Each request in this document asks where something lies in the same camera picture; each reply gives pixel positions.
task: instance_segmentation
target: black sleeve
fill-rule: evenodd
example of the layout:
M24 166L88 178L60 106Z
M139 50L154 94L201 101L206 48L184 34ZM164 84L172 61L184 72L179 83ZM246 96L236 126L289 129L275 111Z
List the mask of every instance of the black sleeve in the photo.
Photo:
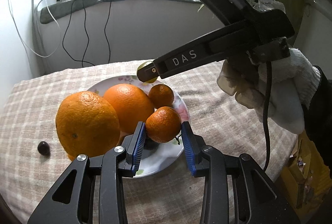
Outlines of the black sleeve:
M305 131L332 175L332 83L320 67L315 67L320 72L320 81L309 110L303 107Z

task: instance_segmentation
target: table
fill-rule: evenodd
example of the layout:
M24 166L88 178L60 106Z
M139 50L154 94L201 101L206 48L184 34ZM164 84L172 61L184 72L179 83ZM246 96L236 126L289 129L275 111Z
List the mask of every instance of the table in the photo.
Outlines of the table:
M134 75L141 63L67 69L14 86L0 114L0 193L23 223L70 164L55 129L61 101L106 78ZM163 81L181 95L189 109L193 132L203 136L206 144L224 154L248 153L263 167L266 156L263 126L254 110L241 106L219 89L215 81L221 66L222 62L210 63ZM269 129L271 159L267 174L275 180L297 136L271 120ZM37 152L42 140L50 145L49 158ZM124 179L123 186L129 223L199 223L204 179L191 177L183 154L155 175ZM94 212L98 208L98 190L96 185ZM94 223L98 223L97 214Z

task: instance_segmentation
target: glove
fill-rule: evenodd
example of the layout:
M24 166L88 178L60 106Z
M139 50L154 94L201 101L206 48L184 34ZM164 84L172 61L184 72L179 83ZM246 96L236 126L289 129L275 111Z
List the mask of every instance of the glove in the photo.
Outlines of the glove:
M320 72L298 49L289 51L290 57L272 62L268 117L288 131L300 134L304 130L301 104L309 109L311 99L319 85ZM257 72L258 83L250 83L225 60L217 84L228 95L235 94L238 103L249 109L255 109L258 119L262 122L266 64L260 64Z

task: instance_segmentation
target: white plate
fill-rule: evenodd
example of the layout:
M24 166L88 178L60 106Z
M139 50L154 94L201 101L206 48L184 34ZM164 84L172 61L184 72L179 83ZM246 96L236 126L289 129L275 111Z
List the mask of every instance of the white plate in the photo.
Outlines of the white plate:
M100 81L99 83L91 86L88 91L95 92L100 96L103 96L107 89L120 83L128 83L135 85L141 88L146 94L149 94L150 89L154 85L163 84L159 80L155 81L154 83L143 83L138 80L136 75L117 76ZM176 91L173 90L173 92L173 108L180 115L182 122L190 122L190 116L186 104ZM136 176L134 178L145 177L165 169L181 155L182 151L183 144L181 137L180 145L178 145L178 142L173 139L168 143L159 144L158 147L154 150L143 150L139 170L138 172L136 172Z

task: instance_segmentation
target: plant leaf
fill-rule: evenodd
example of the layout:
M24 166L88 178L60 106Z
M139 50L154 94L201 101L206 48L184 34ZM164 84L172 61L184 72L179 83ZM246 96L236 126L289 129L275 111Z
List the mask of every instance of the plant leaf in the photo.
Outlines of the plant leaf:
M204 7L204 4L200 5L200 8L198 9L197 13L201 10L202 7Z

